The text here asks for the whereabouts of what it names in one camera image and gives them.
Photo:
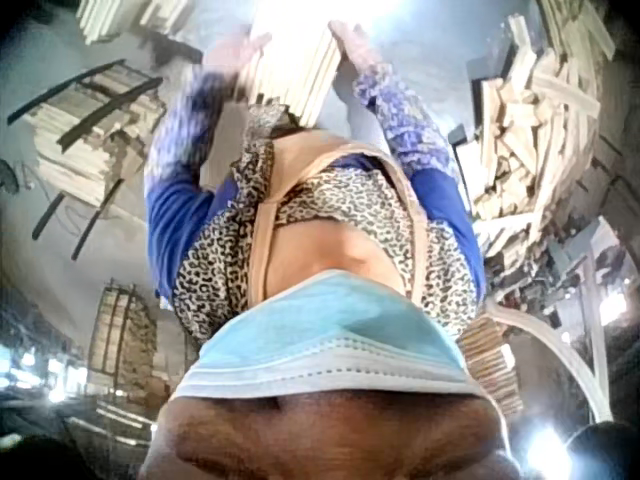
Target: beige apron strap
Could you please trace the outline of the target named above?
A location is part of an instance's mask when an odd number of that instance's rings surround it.
[[[305,131],[274,142],[275,160],[268,198],[258,206],[249,259],[248,303],[252,308],[265,299],[265,281],[271,253],[275,219],[282,199],[297,184],[318,174],[334,160],[351,153],[362,153],[381,160],[400,199],[406,205],[413,225],[414,277],[411,300],[422,301],[426,267],[426,214],[404,172],[396,162],[372,147],[347,143],[323,131]]]

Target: woman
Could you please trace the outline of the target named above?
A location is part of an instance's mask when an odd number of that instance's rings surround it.
[[[201,191],[223,101],[268,36],[209,54],[154,140],[150,262],[203,347],[161,412],[148,477],[517,472],[452,341],[484,284],[449,145],[361,29],[330,28],[393,158],[291,128],[274,101],[250,107],[241,158]]]

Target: hand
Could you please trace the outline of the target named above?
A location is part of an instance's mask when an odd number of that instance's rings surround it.
[[[233,77],[270,41],[270,33],[254,40],[250,40],[246,34],[227,37],[204,56],[202,65],[206,70]]]
[[[362,74],[369,67],[384,62],[360,25],[352,30],[346,23],[332,20],[329,22],[329,29],[358,73]]]

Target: blue surgical mask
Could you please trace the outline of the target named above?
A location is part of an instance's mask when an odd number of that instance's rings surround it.
[[[329,390],[477,395],[453,340],[397,292],[326,271],[238,316],[201,349],[175,397]]]

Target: face mask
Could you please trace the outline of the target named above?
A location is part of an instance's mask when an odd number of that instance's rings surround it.
[[[316,275],[238,316],[201,349],[173,398],[260,398],[329,390],[489,398],[424,312],[344,271]]]

